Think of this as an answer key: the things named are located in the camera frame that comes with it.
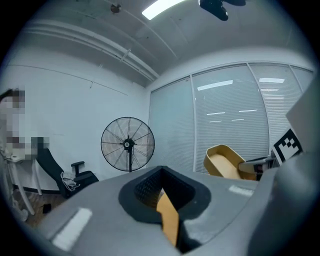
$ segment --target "ceiling pipe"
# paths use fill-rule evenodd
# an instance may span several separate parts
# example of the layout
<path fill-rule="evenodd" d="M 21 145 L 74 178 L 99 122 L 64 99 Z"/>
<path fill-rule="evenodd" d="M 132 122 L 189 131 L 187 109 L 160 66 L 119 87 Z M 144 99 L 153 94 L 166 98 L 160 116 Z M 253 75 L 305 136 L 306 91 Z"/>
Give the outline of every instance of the ceiling pipe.
<path fill-rule="evenodd" d="M 127 54 L 126 59 L 122 60 L 123 63 L 138 71 L 150 81 L 154 81 L 155 78 L 159 77 L 159 75 L 150 66 L 131 52 L 128 52 L 127 49 L 90 30 L 59 21 L 34 20 L 30 22 L 23 31 L 27 33 L 46 34 L 48 36 L 65 38 L 88 45 L 92 48 L 103 51 L 119 61 L 121 61 L 123 55 Z"/>
<path fill-rule="evenodd" d="M 120 59 L 120 62 L 122 62 L 127 56 L 128 54 L 131 52 L 131 49 L 129 49 L 123 56 L 122 58 Z"/>
<path fill-rule="evenodd" d="M 159 59 L 154 56 L 148 49 L 146 49 L 141 43 L 139 43 L 136 39 L 134 39 L 132 36 L 128 35 L 126 32 L 122 31 L 121 29 L 119 29 L 118 27 L 111 25 L 109 23 L 107 23 L 106 21 L 104 21 L 103 19 L 100 19 L 99 17 L 95 17 L 92 16 L 90 14 L 86 14 L 84 12 L 78 11 L 78 10 L 72 10 L 69 8 L 60 8 L 61 10 L 67 11 L 67 12 L 72 12 L 72 13 L 76 13 L 78 15 L 82 15 L 84 17 L 96 20 L 99 23 L 102 23 L 103 25 L 109 27 L 110 29 L 116 31 L 118 34 L 122 35 L 123 37 L 131 40 L 135 45 L 137 45 L 138 47 L 140 47 L 141 49 L 143 49 L 148 55 L 150 55 L 150 57 L 152 57 L 154 60 L 158 61 Z"/>

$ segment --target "ceiling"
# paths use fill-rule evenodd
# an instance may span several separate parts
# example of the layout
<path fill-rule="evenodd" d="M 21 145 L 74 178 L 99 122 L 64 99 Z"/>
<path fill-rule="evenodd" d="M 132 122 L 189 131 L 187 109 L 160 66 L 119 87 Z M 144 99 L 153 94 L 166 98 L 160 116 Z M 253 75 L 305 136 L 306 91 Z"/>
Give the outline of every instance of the ceiling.
<path fill-rule="evenodd" d="M 224 3 L 228 21 L 221 21 L 201 9 L 198 0 L 183 1 L 148 20 L 142 11 L 154 1 L 54 1 L 46 4 L 32 21 L 46 21 L 46 27 L 41 24 L 41 31 L 47 29 L 48 21 L 62 22 L 116 43 L 120 48 L 114 54 L 144 76 L 143 86 L 157 79 L 171 65 L 208 52 L 256 45 L 298 51 L 304 45 L 295 24 L 279 8 L 264 0 L 248 0 L 243 7 Z M 113 14 L 111 3 L 120 4 L 121 12 Z"/>

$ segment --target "fan stand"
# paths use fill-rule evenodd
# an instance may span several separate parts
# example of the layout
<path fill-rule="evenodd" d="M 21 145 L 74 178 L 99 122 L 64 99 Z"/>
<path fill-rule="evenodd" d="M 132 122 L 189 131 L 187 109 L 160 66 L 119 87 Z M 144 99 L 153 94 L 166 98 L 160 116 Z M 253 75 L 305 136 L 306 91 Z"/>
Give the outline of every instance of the fan stand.
<path fill-rule="evenodd" d="M 132 149 L 134 148 L 134 145 L 137 145 L 128 135 L 128 138 L 124 140 L 123 146 L 124 150 L 126 150 L 129 153 L 129 173 L 132 172 Z"/>

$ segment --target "security camera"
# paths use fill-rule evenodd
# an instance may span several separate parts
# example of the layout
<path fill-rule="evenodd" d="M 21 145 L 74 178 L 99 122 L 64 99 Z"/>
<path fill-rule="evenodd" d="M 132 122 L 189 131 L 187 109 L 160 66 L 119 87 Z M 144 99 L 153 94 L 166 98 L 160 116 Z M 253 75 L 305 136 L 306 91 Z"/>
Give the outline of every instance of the security camera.
<path fill-rule="evenodd" d="M 213 14 L 222 21 L 228 20 L 227 10 L 223 7 L 223 2 L 227 2 L 234 6 L 245 6 L 246 0 L 198 0 L 202 9 Z"/>

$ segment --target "standing fan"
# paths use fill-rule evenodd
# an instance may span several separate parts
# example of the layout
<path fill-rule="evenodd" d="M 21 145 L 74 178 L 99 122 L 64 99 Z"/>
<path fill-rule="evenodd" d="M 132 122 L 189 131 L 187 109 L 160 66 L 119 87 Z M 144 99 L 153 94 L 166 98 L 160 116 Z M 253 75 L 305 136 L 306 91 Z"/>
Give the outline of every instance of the standing fan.
<path fill-rule="evenodd" d="M 134 117 L 121 117 L 111 122 L 101 137 L 105 160 L 114 168 L 132 172 L 145 166 L 155 150 L 150 128 Z"/>

